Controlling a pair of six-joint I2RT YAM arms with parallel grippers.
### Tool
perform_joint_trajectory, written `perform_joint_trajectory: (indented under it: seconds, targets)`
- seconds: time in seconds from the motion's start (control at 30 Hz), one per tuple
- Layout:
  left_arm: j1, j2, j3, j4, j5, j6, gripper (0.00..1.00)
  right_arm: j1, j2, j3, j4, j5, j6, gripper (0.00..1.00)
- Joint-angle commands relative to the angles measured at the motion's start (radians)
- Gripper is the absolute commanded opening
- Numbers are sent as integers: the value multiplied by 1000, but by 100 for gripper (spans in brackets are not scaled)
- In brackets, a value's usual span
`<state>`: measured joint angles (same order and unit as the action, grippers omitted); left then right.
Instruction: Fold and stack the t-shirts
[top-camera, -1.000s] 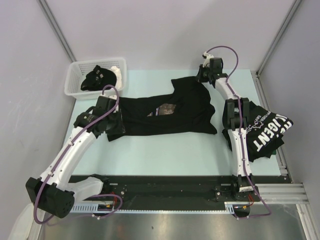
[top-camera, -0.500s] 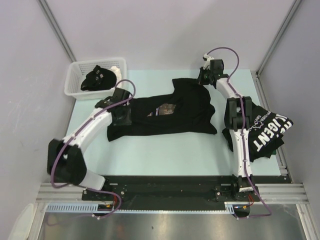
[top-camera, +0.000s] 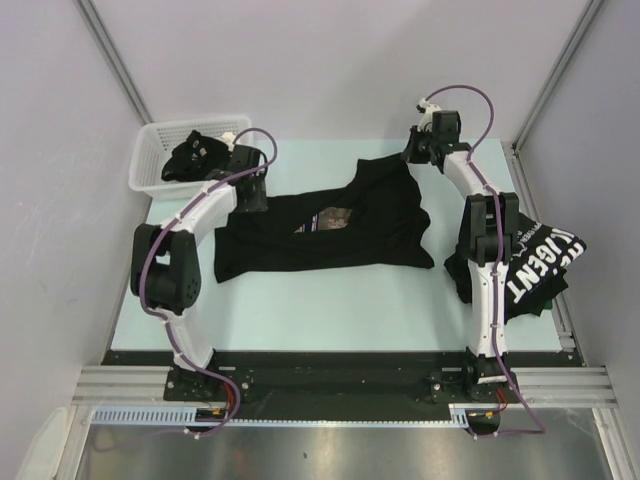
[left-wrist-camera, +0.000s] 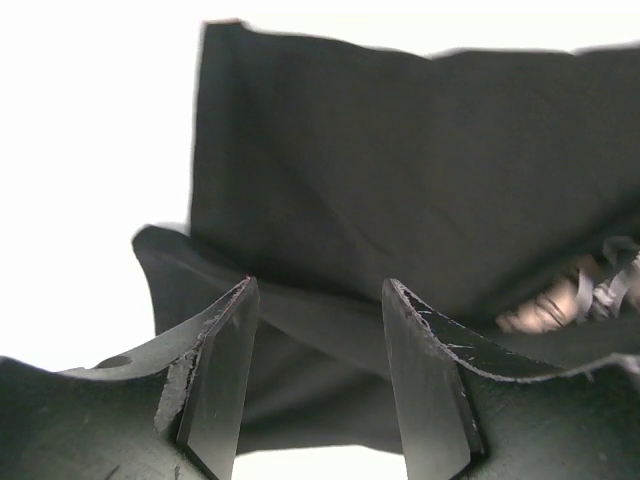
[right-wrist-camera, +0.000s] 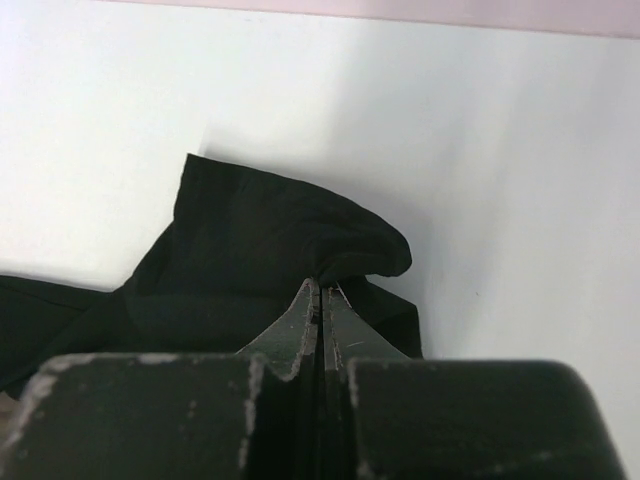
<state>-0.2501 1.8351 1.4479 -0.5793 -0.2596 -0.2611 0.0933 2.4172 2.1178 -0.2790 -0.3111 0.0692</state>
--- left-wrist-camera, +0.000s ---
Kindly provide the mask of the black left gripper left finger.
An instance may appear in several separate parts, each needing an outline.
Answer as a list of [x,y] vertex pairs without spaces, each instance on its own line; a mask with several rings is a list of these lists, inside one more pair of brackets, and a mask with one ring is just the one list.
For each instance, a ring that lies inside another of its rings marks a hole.
[[227,479],[258,320],[254,279],[93,369],[1,361],[5,479]]

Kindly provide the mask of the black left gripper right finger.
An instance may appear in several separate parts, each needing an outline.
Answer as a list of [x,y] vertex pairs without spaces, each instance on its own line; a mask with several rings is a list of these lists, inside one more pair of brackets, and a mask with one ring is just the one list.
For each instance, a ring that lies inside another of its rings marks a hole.
[[387,355],[411,479],[635,479],[639,358],[530,358],[384,282]]

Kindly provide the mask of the black graphic t-shirt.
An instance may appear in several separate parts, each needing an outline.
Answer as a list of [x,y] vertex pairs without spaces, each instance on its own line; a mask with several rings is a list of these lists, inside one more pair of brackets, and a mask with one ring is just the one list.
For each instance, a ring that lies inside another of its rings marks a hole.
[[203,32],[187,234],[133,250],[166,331],[257,279],[238,450],[401,449],[395,278],[470,327],[639,231],[639,52],[435,59]]

